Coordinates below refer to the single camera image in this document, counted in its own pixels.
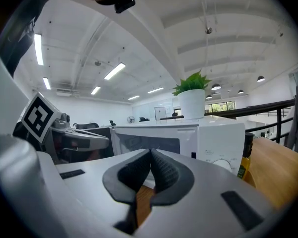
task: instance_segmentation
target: microwave dial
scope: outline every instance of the microwave dial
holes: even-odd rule
[[[230,166],[230,163],[227,161],[227,160],[217,160],[217,161],[214,161],[213,164],[215,165],[218,165],[222,168],[225,168],[226,170],[232,172],[232,167]]]

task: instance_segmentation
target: potted plant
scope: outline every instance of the potted plant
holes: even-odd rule
[[[173,88],[173,95],[178,96],[182,114],[186,119],[204,117],[204,89],[211,80],[206,79],[206,76],[202,77],[200,72],[192,74],[186,80],[181,79],[181,84]]]

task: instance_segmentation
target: green plant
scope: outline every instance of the green plant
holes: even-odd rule
[[[177,96],[180,93],[193,89],[204,90],[208,86],[208,83],[211,82],[211,80],[208,80],[206,76],[201,77],[200,73],[201,71],[194,73],[186,80],[181,79],[181,84],[173,88],[175,90],[173,95]]]

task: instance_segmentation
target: air vent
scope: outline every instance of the air vent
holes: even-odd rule
[[[72,91],[71,90],[66,90],[66,89],[57,89],[56,90],[56,94],[58,96],[65,96],[65,97],[69,97],[72,95]]]

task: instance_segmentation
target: white flower pot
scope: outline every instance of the white flower pot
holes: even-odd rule
[[[182,114],[185,119],[198,119],[204,117],[205,93],[202,89],[185,91],[178,95]]]

